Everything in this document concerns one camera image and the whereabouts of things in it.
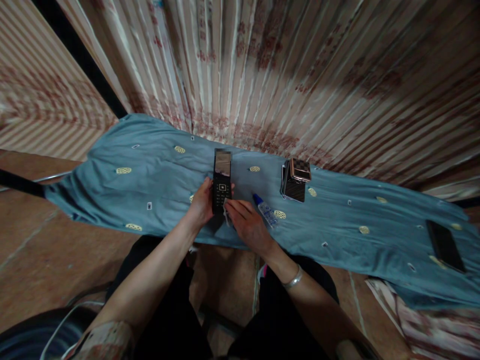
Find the tiled floor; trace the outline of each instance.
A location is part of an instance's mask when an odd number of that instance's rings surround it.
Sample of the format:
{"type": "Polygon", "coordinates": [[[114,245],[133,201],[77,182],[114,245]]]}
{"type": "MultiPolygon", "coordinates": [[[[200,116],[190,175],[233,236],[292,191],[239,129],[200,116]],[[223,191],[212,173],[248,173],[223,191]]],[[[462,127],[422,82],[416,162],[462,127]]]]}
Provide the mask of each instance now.
{"type": "MultiPolygon", "coordinates": [[[[28,179],[69,171],[79,163],[0,150],[0,169],[28,179]]],[[[64,306],[91,286],[112,280],[138,236],[72,222],[46,200],[0,192],[0,332],[40,312],[64,306]]],[[[258,258],[251,252],[202,245],[194,262],[190,301],[245,326],[256,308],[258,258]]],[[[327,267],[340,304],[384,359],[413,356],[364,283],[365,276],[327,267]]],[[[233,338],[218,328],[212,350],[225,354],[233,338]]]]}

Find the white cable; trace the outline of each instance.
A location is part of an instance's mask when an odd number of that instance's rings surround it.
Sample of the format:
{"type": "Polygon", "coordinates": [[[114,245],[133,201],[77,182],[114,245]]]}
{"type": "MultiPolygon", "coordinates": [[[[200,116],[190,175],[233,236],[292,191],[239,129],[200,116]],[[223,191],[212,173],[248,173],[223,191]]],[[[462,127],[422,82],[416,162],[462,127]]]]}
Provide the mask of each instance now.
{"type": "Polygon", "coordinates": [[[78,342],[74,343],[72,346],[70,346],[67,351],[65,351],[65,353],[61,356],[60,360],[65,360],[65,357],[67,356],[67,354],[70,352],[70,350],[72,350],[74,347],[76,347],[78,344],[78,342]]]}
{"type": "Polygon", "coordinates": [[[64,322],[69,318],[69,316],[75,311],[76,308],[78,308],[79,306],[82,306],[82,305],[99,305],[99,306],[103,306],[105,305],[104,302],[100,302],[100,301],[84,301],[84,302],[81,302],[77,305],[75,305],[69,312],[68,314],[63,318],[63,320],[58,324],[58,326],[56,327],[55,331],[53,332],[53,334],[51,335],[50,339],[48,340],[48,342],[46,343],[45,347],[43,348],[43,351],[41,352],[41,355],[40,355],[40,360],[45,360],[45,355],[47,354],[47,350],[50,346],[50,344],[52,343],[52,341],[54,340],[54,337],[55,335],[57,335],[57,333],[59,332],[60,328],[62,327],[62,325],[64,324],[64,322]]]}

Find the leg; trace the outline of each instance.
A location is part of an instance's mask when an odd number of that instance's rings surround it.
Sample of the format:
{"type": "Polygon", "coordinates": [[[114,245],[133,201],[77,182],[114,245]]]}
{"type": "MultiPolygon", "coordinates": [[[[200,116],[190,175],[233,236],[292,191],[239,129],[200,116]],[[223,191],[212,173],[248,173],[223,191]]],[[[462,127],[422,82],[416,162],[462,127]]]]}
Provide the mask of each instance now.
{"type": "MultiPolygon", "coordinates": [[[[133,244],[106,294],[108,300],[130,272],[162,241],[144,235],[133,244]]],[[[143,331],[135,347],[135,359],[195,358],[209,359],[212,350],[197,314],[189,301],[193,269],[182,262],[170,287],[143,331]]]]}
{"type": "MultiPolygon", "coordinates": [[[[291,256],[338,303],[337,290],[328,272],[305,256],[291,256]]],[[[249,359],[328,359],[305,326],[287,291],[267,268],[260,279],[260,310],[231,345],[228,355],[249,359]]]]}

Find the glue bottle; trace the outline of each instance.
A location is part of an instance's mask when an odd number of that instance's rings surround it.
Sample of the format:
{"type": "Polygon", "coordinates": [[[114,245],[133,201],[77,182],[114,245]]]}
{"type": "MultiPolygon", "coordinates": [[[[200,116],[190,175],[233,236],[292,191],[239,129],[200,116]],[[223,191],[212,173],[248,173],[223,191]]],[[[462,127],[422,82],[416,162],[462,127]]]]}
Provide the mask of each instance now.
{"type": "Polygon", "coordinates": [[[270,225],[272,229],[275,229],[279,222],[272,208],[255,193],[253,194],[253,200],[255,201],[255,205],[258,207],[258,210],[260,210],[260,213],[263,215],[268,225],[270,225]]]}

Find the hand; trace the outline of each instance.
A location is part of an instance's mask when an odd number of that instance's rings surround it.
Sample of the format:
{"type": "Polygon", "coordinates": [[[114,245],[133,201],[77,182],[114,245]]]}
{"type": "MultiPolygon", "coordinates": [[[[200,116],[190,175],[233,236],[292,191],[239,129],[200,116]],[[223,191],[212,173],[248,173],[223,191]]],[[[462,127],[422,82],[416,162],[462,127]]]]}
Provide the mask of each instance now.
{"type": "MultiPolygon", "coordinates": [[[[212,212],[212,184],[213,180],[208,176],[193,195],[190,208],[186,216],[193,225],[203,227],[214,216],[212,212]]],[[[231,184],[231,194],[234,194],[235,184],[231,184]]]]}
{"type": "Polygon", "coordinates": [[[265,260],[277,243],[270,236],[260,214],[251,203],[243,200],[228,200],[225,208],[240,239],[265,260]]]}

